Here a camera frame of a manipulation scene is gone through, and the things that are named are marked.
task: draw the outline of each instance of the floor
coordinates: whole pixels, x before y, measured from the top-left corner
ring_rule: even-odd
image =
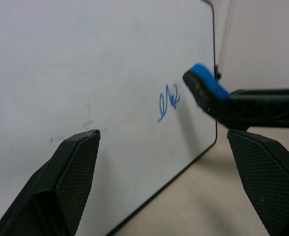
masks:
[[[289,150],[289,129],[251,128]],[[267,236],[245,194],[226,138],[132,218],[116,236]]]

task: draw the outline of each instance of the blue foam pad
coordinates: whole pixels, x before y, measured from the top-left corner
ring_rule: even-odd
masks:
[[[219,84],[206,66],[195,64],[190,71],[198,75],[218,99],[224,100],[229,97],[230,94]]]

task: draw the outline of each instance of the white wall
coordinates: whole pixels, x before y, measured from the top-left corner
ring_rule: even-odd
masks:
[[[289,0],[235,0],[220,61],[221,83],[241,88],[289,88]]]
[[[226,29],[231,1],[232,0],[210,0],[214,10],[216,64],[220,63],[223,45],[226,41]]]

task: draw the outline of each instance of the black whiteboard border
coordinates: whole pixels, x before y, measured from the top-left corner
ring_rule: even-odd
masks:
[[[209,0],[200,0],[211,6],[212,10],[212,27],[213,27],[213,61],[215,67],[215,33],[214,33],[214,9],[213,5]],[[206,150],[204,150],[199,156],[197,156],[191,163],[189,163],[183,170],[181,170],[176,176],[174,176],[169,182],[167,182],[162,188],[160,188],[156,193],[154,193],[148,200],[146,200],[140,207],[138,207],[134,212],[127,216],[122,222],[120,222],[116,227],[114,227],[106,236],[113,236],[116,234],[129,220],[131,220],[135,215],[138,214],[143,208],[145,208],[155,197],[157,197],[164,189],[166,189],[171,183],[173,183],[182,173],[184,173],[191,165],[198,161],[206,152],[208,152],[217,142],[218,139],[218,123],[215,122],[215,140]]]

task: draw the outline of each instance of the blue scribble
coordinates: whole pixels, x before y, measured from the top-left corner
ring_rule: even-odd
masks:
[[[174,84],[174,88],[176,90],[175,95],[170,93],[169,85],[166,84],[166,101],[164,101],[163,93],[160,94],[161,118],[158,119],[158,122],[160,122],[166,114],[166,111],[168,109],[168,98],[170,98],[171,106],[174,108],[174,110],[176,109],[176,105],[179,102],[179,93],[178,93],[178,88],[176,84]]]

